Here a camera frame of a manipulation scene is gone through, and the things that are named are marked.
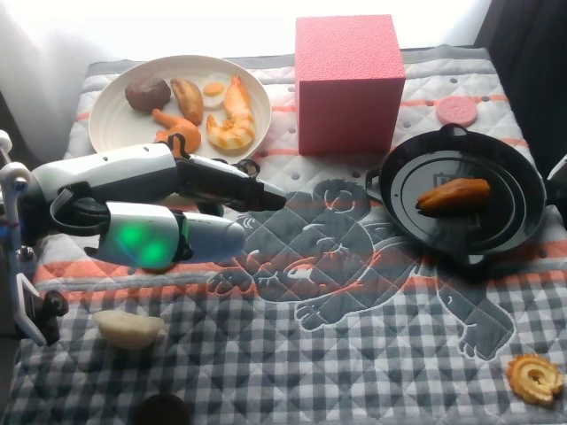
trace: white backdrop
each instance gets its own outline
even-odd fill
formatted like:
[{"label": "white backdrop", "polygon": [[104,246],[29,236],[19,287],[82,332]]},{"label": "white backdrop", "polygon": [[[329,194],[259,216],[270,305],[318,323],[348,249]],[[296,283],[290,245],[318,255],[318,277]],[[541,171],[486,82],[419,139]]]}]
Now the white backdrop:
[{"label": "white backdrop", "polygon": [[491,0],[0,0],[0,90],[29,149],[63,156],[89,63],[293,53],[298,16],[391,14],[400,47],[473,44]]}]

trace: black pan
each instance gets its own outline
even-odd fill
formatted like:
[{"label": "black pan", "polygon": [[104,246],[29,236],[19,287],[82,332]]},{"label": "black pan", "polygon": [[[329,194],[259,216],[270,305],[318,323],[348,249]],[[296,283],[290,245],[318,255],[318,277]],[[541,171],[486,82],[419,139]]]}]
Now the black pan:
[{"label": "black pan", "polygon": [[[485,179],[490,199],[471,215],[432,218],[416,208],[424,192],[456,178]],[[461,126],[412,137],[394,149],[380,169],[366,175],[366,192],[420,243],[464,265],[510,251],[540,226],[547,199],[536,169],[514,148]]]}]

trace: gingham pattern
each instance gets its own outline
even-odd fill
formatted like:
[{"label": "gingham pattern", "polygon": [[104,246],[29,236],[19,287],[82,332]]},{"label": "gingham pattern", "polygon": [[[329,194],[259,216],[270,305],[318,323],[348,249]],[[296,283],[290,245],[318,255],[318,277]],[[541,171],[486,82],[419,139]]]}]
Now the gingham pattern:
[{"label": "gingham pattern", "polygon": [[[490,278],[458,278],[370,208],[361,175],[373,158],[291,154],[292,67],[252,71],[280,107],[256,159],[290,193],[287,207],[229,213],[249,237],[225,268],[149,275],[89,261],[82,247],[92,241],[46,240],[36,284],[64,291],[70,312],[54,346],[21,343],[3,423],[126,424],[134,406],[160,392],[186,400],[194,423],[564,423],[564,395],[550,408],[530,406],[505,378],[512,357],[526,352],[565,370],[567,234],[556,211]],[[529,156],[490,61],[438,58],[407,73],[403,102],[485,98],[472,129]],[[85,81],[80,114],[110,79]],[[83,126],[69,154],[86,152]],[[434,108],[402,104],[395,142],[438,126]],[[329,244],[324,252],[320,243]],[[166,327],[148,350],[116,351],[91,318],[110,308],[160,316]]]}]

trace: cartoon animal print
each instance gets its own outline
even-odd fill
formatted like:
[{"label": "cartoon animal print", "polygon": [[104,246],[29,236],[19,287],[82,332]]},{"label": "cartoon animal print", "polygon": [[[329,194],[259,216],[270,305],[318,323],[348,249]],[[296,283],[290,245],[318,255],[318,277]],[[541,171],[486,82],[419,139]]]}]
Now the cartoon animal print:
[{"label": "cartoon animal print", "polygon": [[[315,330],[382,305],[410,275],[437,273],[421,265],[419,249],[385,216],[365,223],[369,212],[361,186],[328,180],[311,194],[290,193],[281,211],[243,214],[238,222],[247,233],[244,252],[221,264],[226,268],[211,278],[209,290],[223,294],[255,285],[267,301],[294,303],[301,326]],[[488,300],[485,283],[439,283],[438,294],[463,325],[460,349],[465,355],[490,359],[508,341],[512,320]],[[463,305],[469,308],[462,310]],[[485,337],[495,320],[508,339]]]}]

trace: white oval plate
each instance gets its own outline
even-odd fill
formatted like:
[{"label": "white oval plate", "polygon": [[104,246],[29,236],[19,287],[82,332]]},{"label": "white oval plate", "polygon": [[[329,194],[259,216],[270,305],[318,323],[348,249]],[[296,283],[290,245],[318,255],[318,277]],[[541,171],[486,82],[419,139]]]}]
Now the white oval plate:
[{"label": "white oval plate", "polygon": [[[268,94],[261,83],[248,71],[227,60],[218,58],[172,56],[135,66],[120,75],[103,90],[95,102],[89,119],[89,136],[96,152],[111,151],[135,144],[153,143],[156,132],[164,129],[154,121],[150,114],[134,111],[126,100],[124,89],[140,73],[151,73],[156,77],[163,78],[169,86],[169,81],[174,77],[185,78],[195,83],[211,73],[225,73],[229,77],[238,75],[241,78],[248,91],[256,123],[256,136],[249,149],[244,153],[239,152],[236,155],[230,155],[215,149],[207,140],[206,117],[211,113],[217,122],[222,122],[227,118],[221,105],[214,110],[205,109],[203,122],[199,126],[201,145],[198,150],[193,152],[195,155],[206,158],[222,158],[230,164],[234,164],[240,159],[252,156],[268,132],[272,118]],[[171,100],[163,108],[163,112],[182,116],[173,91]]]}]

